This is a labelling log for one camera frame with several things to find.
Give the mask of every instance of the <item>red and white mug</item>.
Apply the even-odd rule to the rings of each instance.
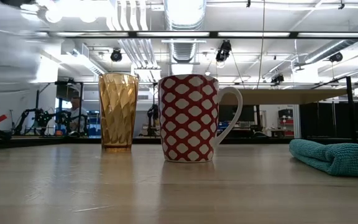
[[[219,102],[225,93],[237,97],[230,125],[216,136]],[[214,149],[240,117],[242,95],[234,87],[219,90],[219,81],[205,75],[174,75],[158,82],[158,110],[165,160],[208,162]]]

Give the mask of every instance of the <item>glass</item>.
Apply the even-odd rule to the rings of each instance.
[[[139,80],[132,75],[99,77],[102,148],[106,152],[131,150],[138,87]]]

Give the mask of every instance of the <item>wooden table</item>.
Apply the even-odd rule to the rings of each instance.
[[[214,161],[164,162],[159,145],[0,150],[0,224],[357,223],[358,178],[331,177],[288,145],[226,145]]]

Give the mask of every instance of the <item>teal towel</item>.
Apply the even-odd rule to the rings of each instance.
[[[290,152],[305,164],[329,175],[358,177],[358,144],[323,145],[294,139],[290,142]]]

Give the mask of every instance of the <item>computer screen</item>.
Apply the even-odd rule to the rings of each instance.
[[[219,105],[219,121],[233,120],[236,111],[237,111],[237,106]],[[242,111],[239,121],[255,121],[253,105],[242,106]]]

